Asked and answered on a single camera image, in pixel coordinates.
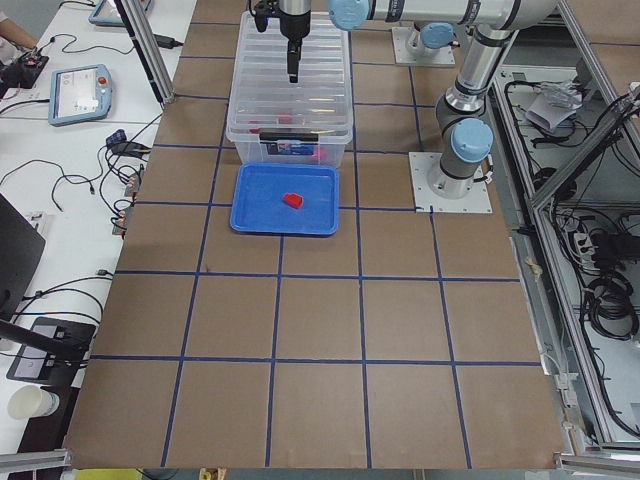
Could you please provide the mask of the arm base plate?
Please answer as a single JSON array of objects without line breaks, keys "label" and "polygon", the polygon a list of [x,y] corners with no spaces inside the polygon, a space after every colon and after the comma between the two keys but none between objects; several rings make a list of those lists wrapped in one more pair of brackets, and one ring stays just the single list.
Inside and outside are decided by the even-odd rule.
[{"label": "arm base plate", "polygon": [[455,66],[451,28],[431,28],[429,25],[420,29],[414,26],[393,27],[391,32],[397,65],[434,68]]},{"label": "arm base plate", "polygon": [[438,152],[410,152],[415,210],[421,213],[491,214],[491,173],[478,165],[474,176],[455,180],[440,169]]}]

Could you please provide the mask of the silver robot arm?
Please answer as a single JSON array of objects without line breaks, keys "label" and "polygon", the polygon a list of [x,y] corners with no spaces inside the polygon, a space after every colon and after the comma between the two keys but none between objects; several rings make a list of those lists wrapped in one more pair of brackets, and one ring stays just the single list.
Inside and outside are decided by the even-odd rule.
[{"label": "silver robot arm", "polygon": [[405,46],[413,55],[428,56],[449,47],[454,38],[454,28],[450,23],[418,21],[413,23]]},{"label": "silver robot arm", "polygon": [[334,26],[353,31],[367,20],[447,22],[473,25],[475,31],[455,83],[436,104],[443,139],[439,163],[427,174],[429,188],[441,198],[466,196],[474,175],[493,144],[493,132],[478,113],[486,92],[517,31],[545,19],[555,1],[329,1]]}]

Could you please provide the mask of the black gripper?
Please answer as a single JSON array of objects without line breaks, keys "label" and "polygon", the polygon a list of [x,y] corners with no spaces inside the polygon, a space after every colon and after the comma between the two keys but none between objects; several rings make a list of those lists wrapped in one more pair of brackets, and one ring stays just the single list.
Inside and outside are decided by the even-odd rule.
[{"label": "black gripper", "polygon": [[290,83],[299,81],[302,40],[310,32],[310,0],[280,0],[280,32],[287,44],[287,74]]}]

